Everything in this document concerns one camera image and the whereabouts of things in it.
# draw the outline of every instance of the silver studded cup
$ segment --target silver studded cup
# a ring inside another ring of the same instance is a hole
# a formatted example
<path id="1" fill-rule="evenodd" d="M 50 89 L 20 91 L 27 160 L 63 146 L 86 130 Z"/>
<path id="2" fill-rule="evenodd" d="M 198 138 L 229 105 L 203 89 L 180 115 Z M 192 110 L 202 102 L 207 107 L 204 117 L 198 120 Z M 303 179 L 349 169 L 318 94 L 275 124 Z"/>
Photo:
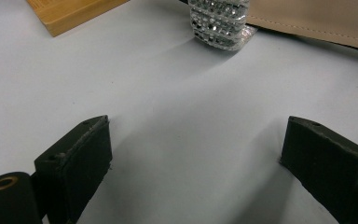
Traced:
<path id="1" fill-rule="evenodd" d="M 241 49 L 256 32 L 246 25 L 249 0 L 189 0 L 188 4 L 195 36 L 211 46 Z"/>

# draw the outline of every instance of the wooden object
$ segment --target wooden object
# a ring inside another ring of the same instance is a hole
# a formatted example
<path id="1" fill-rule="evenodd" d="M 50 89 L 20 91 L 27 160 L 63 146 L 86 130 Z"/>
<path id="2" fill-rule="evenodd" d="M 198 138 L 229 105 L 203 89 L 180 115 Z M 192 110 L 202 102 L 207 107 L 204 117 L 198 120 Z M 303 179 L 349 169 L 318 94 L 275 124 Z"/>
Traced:
<path id="1" fill-rule="evenodd" d="M 52 36 L 60 35 L 128 0 L 27 0 Z"/>

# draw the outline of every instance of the bolt hole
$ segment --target bolt hole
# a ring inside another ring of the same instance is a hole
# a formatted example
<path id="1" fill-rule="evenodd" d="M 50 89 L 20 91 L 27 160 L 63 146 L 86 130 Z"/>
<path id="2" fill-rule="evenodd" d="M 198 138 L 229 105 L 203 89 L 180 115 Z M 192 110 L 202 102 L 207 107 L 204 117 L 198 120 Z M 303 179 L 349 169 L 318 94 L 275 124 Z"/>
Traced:
<path id="1" fill-rule="evenodd" d="M 0 179 L 0 190 L 10 188 L 15 185 L 18 180 L 16 176 L 7 176 Z"/>

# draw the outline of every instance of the black plastic part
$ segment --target black plastic part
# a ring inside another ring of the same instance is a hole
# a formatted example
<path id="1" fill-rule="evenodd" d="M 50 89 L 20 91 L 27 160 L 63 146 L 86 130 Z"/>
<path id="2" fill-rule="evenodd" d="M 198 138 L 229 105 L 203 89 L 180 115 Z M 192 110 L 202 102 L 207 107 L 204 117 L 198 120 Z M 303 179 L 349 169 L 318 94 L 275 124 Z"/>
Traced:
<path id="1" fill-rule="evenodd" d="M 358 224 L 358 145 L 319 123 L 290 117 L 281 164 L 339 223 Z"/>
<path id="2" fill-rule="evenodd" d="M 35 161 L 36 197 L 50 223 L 76 223 L 110 167 L 107 116 L 88 119 Z"/>
<path id="3" fill-rule="evenodd" d="M 31 178 L 26 173 L 0 175 L 0 224 L 7 223 L 42 223 Z"/>

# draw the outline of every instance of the white surface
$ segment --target white surface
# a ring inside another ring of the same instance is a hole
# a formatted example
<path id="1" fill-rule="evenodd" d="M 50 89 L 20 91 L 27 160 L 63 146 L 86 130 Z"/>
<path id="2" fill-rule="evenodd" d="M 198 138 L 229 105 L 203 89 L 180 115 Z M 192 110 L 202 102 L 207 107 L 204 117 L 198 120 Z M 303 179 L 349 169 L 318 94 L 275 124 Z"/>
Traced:
<path id="1" fill-rule="evenodd" d="M 277 160 L 290 115 L 358 144 L 358 51 L 265 31 L 212 49 L 175 0 L 52 38 L 25 0 L 0 1 L 0 175 L 103 114 L 113 170 L 79 223 L 336 223 Z"/>

